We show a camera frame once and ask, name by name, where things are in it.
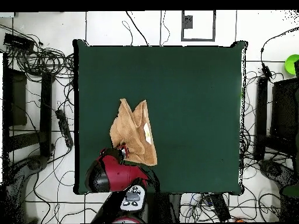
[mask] black cable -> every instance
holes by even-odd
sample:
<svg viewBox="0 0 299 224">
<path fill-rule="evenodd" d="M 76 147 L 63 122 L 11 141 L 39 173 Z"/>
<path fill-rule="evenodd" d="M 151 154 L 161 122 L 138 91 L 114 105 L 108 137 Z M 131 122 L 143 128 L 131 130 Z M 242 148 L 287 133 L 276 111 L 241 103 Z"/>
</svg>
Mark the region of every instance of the black cable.
<svg viewBox="0 0 299 224">
<path fill-rule="evenodd" d="M 35 196 L 36 196 L 37 198 L 39 198 L 40 200 L 44 201 L 44 202 L 49 206 L 48 212 L 45 214 L 43 220 L 41 220 L 41 222 L 40 222 L 40 224 L 43 224 L 43 221 L 45 220 L 45 218 L 47 217 L 47 215 L 48 215 L 49 212 L 50 212 L 51 205 L 50 205 L 46 200 L 44 200 L 44 199 L 41 198 L 39 195 L 37 195 L 37 193 L 36 193 L 36 190 L 35 190 L 35 189 L 36 189 L 36 184 L 37 184 L 37 182 L 38 182 L 38 180 L 39 180 L 39 177 L 40 177 L 40 176 L 39 176 L 39 173 L 37 173 L 37 178 L 36 178 L 35 184 L 34 184 L 34 186 L 33 186 L 34 194 L 35 194 Z"/>
<path fill-rule="evenodd" d="M 131 29 L 130 29 L 130 26 L 129 26 L 129 24 L 125 21 L 125 20 L 123 20 L 122 22 L 121 22 L 122 24 L 123 24 L 123 26 L 130 32 L 130 34 L 131 34 L 131 44 L 130 44 L 130 46 L 133 44 L 133 35 L 132 35 L 132 32 L 131 32 Z"/>
<path fill-rule="evenodd" d="M 76 213 L 69 213 L 69 214 L 64 215 L 64 216 L 61 218 L 61 220 L 60 220 L 60 224 L 61 224 L 61 222 L 63 221 L 63 219 L 64 219 L 65 217 L 67 217 L 67 216 L 72 216 L 72 215 L 77 215 L 77 214 L 80 214 L 80 213 L 85 212 L 85 211 L 87 211 L 87 210 L 94 211 L 94 213 L 97 214 L 97 212 L 96 212 L 94 209 L 92 209 L 92 208 L 86 208 L 86 209 L 84 209 L 83 211 L 79 211 L 79 212 L 76 212 Z"/>
<path fill-rule="evenodd" d="M 140 32 L 140 30 L 138 29 L 138 27 L 135 25 L 135 23 L 134 23 L 134 21 L 132 20 L 132 17 L 128 14 L 128 12 L 126 11 L 126 14 L 127 14 L 127 16 L 130 18 L 130 20 L 132 21 L 132 23 L 133 23 L 133 25 L 134 25 L 134 27 L 137 29 L 137 31 L 141 34 L 141 36 L 143 37 L 143 39 L 145 40 L 145 42 L 146 42 L 146 44 L 147 44 L 147 46 L 149 46 L 148 45 L 148 43 L 147 43 L 147 40 L 145 39 L 145 37 L 144 37 L 144 35 Z"/>
<path fill-rule="evenodd" d="M 274 37 L 268 39 L 268 40 L 264 43 L 262 49 L 260 49 L 260 61 L 261 61 L 261 63 L 263 64 L 262 55 L 263 55 L 263 52 L 264 52 L 264 49 L 265 49 L 265 45 L 266 45 L 270 40 L 273 40 L 273 39 L 275 39 L 275 38 L 277 38 L 277 37 L 280 37 L 280 36 L 282 36 L 282 35 L 285 35 L 286 33 L 293 32 L 293 31 L 297 31 L 298 29 L 299 29 L 299 27 L 295 27 L 295 28 L 293 28 L 293 29 L 289 29 L 289 30 L 284 31 L 283 33 L 281 33 L 281 34 L 279 34 L 279 35 L 276 35 L 276 36 L 274 36 Z"/>
<path fill-rule="evenodd" d="M 261 196 L 259 197 L 259 200 L 258 200 L 259 212 L 260 212 L 260 216 L 262 217 L 262 219 L 263 219 L 264 222 L 267 222 L 267 221 L 266 221 L 266 219 L 263 217 L 263 213 L 262 213 L 262 212 L 264 212 L 264 213 L 266 213 L 266 212 L 265 212 L 265 211 L 262 211 L 262 206 L 261 206 L 261 202 L 260 202 L 260 200 L 261 200 L 264 196 L 267 196 L 267 195 L 271 195 L 271 196 L 273 196 L 273 197 L 276 197 L 276 198 L 280 201 L 280 198 L 279 198 L 277 195 L 273 194 L 273 193 L 265 193 L 265 194 L 263 194 L 263 195 L 261 195 Z M 272 212 L 273 214 L 275 214 L 277 217 L 279 217 L 278 209 L 277 209 L 275 206 L 271 205 L 269 211 Z"/>
<path fill-rule="evenodd" d="M 169 37 L 171 36 L 171 33 L 170 33 L 169 29 L 168 29 L 168 28 L 165 26 L 165 23 L 164 23 L 164 20 L 165 20 L 165 15 L 166 15 L 166 11 L 164 12 L 164 17 L 163 17 L 162 24 L 163 24 L 164 28 L 166 28 L 166 29 L 167 29 L 167 31 L 168 31 L 168 37 L 167 37 L 167 40 L 163 42 L 162 46 L 163 46 L 163 45 L 164 45 L 166 42 L 168 42 L 168 40 L 169 40 Z"/>
</svg>

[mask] green tablecloth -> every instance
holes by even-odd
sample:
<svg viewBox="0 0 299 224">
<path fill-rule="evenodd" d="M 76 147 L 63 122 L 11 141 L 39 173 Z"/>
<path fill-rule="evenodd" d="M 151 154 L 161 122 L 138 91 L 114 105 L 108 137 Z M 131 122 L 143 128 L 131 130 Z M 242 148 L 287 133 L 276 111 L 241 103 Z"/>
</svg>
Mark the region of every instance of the green tablecloth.
<svg viewBox="0 0 299 224">
<path fill-rule="evenodd" d="M 86 170 L 111 146 L 121 98 L 132 109 L 147 100 L 162 192 L 239 191 L 244 47 L 243 41 L 232 47 L 90 47 L 74 41 L 74 191 L 87 192 Z"/>
</svg>

